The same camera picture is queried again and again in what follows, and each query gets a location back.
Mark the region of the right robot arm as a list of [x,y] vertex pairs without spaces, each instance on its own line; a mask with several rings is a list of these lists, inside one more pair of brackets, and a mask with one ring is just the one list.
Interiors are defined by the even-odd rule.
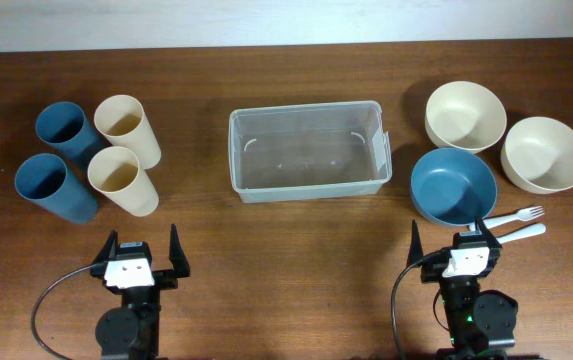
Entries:
[[412,224],[407,267],[420,268],[420,281],[439,285],[451,339],[438,359],[505,359],[515,346],[518,303],[506,294],[480,289],[479,281],[494,269],[502,245],[475,219],[474,231],[453,236],[450,247],[423,252],[418,226]]

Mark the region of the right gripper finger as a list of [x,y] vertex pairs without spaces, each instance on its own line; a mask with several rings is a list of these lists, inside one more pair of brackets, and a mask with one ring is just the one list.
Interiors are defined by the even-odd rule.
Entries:
[[490,230],[485,225],[483,219],[479,216],[475,218],[474,221],[474,241],[487,246],[489,249],[498,249],[499,241],[490,232]]
[[410,239],[410,246],[409,246],[406,266],[410,267],[411,265],[416,265],[417,263],[420,263],[423,257],[424,257],[424,252],[420,239],[418,225],[415,220],[412,220],[411,239]]

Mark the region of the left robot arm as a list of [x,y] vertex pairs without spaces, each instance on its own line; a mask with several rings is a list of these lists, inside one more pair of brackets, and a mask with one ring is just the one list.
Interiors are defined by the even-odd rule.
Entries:
[[113,230],[92,262],[90,274],[121,297],[121,305],[98,320],[95,338],[103,359],[156,359],[159,354],[160,294],[190,276],[177,227],[170,228],[170,269],[154,270],[145,242],[120,243]]

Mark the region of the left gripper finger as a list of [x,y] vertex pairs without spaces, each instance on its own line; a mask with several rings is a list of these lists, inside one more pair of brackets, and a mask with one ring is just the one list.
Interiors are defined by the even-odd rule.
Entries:
[[98,255],[94,259],[95,264],[105,263],[110,261],[115,257],[115,252],[118,245],[118,233],[116,230],[112,230],[108,236],[107,241],[99,251]]
[[187,278],[190,276],[190,265],[181,247],[175,224],[172,224],[170,229],[169,261],[173,266],[176,278]]

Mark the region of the cream bowl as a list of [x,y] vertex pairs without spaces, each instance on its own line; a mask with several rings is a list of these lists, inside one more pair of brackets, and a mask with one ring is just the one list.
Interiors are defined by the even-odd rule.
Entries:
[[508,131],[500,155],[520,189],[551,194],[573,188],[573,129],[549,117],[529,117]]
[[507,128],[500,99],[486,87],[453,81],[438,87],[425,109],[425,130],[439,147],[479,153],[496,144]]

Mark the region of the blue bowl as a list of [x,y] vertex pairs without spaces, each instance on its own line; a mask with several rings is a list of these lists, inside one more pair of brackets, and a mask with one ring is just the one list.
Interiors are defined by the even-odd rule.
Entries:
[[415,209],[428,221],[466,226],[495,208],[498,186],[490,167],[465,150],[439,148],[422,156],[410,175]]

